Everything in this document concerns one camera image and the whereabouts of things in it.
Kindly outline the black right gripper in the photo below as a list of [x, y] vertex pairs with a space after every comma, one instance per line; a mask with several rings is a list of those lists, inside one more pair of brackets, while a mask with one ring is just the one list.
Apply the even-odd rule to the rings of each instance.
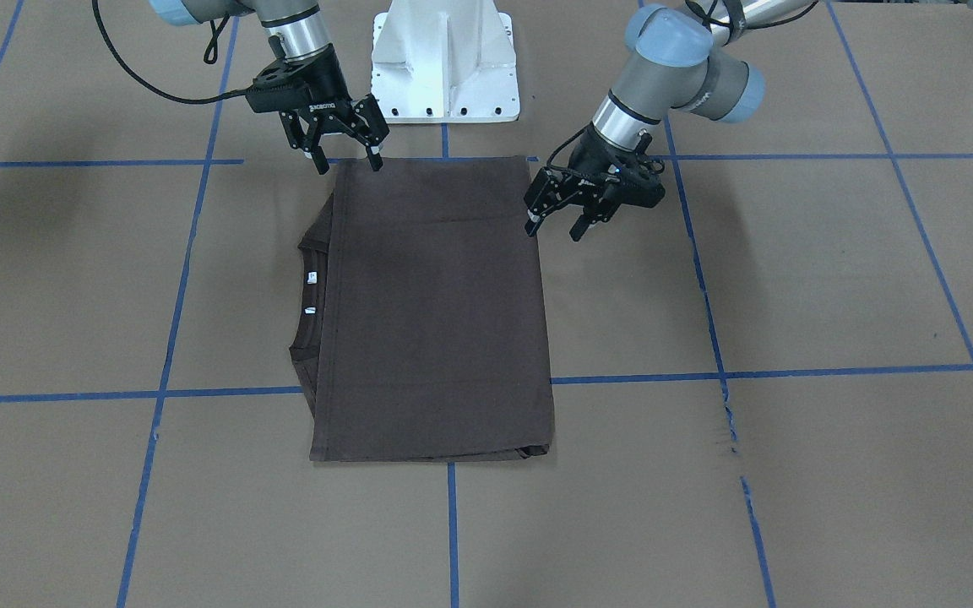
[[301, 152], [320, 176], [329, 172], [329, 161], [316, 133], [356, 134], [372, 171], [381, 170], [389, 124], [377, 106], [356, 106], [351, 99], [333, 45], [297, 61], [275, 59], [254, 78], [246, 97], [256, 114], [277, 112], [286, 135], [302, 136]]

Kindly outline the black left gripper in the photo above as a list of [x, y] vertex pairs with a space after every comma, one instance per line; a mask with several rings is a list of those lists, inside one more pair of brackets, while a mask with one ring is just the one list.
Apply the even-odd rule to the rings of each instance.
[[646, 154], [652, 135], [643, 128], [634, 150], [619, 149], [593, 127], [581, 128], [549, 155], [525, 193], [525, 232], [535, 237], [546, 216], [568, 205], [582, 208], [570, 230], [580, 242], [591, 227], [610, 222], [622, 205], [654, 208], [665, 197], [664, 162]]

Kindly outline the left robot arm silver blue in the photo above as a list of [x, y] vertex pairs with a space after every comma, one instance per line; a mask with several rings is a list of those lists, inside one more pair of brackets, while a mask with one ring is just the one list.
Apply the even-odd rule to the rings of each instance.
[[610, 222], [624, 205], [652, 209], [663, 200], [664, 163], [649, 155], [655, 130], [671, 111], [719, 123], [749, 119], [764, 100], [764, 75], [726, 53], [748, 32], [800, 19], [813, 1], [650, 3], [625, 30], [629, 57], [590, 123], [564, 143], [568, 160], [549, 157], [525, 193], [526, 234], [552, 213], [580, 208], [570, 237]]

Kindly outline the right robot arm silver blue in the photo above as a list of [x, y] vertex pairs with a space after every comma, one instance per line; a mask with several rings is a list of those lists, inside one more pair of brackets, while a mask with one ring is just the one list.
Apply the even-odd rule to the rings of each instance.
[[372, 94], [352, 99], [317, 1], [151, 1], [169, 24], [219, 23], [224, 17], [258, 16], [275, 59], [242, 92], [256, 114], [275, 114], [291, 149], [300, 150], [318, 173], [329, 170], [324, 136], [343, 134], [381, 170], [389, 125]]

